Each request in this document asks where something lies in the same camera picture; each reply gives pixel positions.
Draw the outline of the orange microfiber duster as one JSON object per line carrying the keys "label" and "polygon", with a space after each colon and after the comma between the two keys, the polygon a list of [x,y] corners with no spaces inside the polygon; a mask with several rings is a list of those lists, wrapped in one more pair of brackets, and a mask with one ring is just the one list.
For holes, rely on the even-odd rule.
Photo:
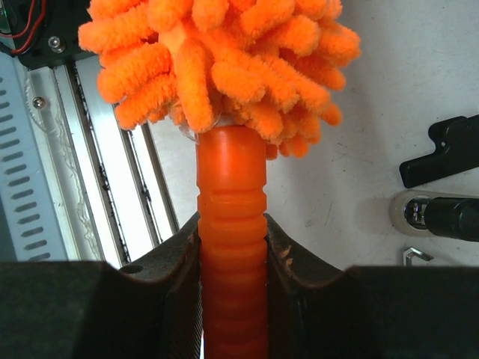
{"label": "orange microfiber duster", "polygon": [[123,129],[196,137],[207,358],[267,358],[266,163],[303,157],[361,55],[340,1],[91,1],[79,45]]}

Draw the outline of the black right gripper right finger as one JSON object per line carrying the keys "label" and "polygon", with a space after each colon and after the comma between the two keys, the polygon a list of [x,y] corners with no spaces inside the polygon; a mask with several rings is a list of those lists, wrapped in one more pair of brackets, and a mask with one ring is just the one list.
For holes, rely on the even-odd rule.
{"label": "black right gripper right finger", "polygon": [[271,358],[476,358],[478,270],[340,270],[267,221]]}

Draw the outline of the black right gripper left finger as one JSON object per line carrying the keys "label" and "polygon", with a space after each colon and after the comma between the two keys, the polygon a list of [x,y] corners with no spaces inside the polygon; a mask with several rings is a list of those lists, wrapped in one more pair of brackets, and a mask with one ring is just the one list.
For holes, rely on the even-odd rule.
{"label": "black right gripper left finger", "polygon": [[197,218],[136,261],[1,265],[3,358],[198,358]]}

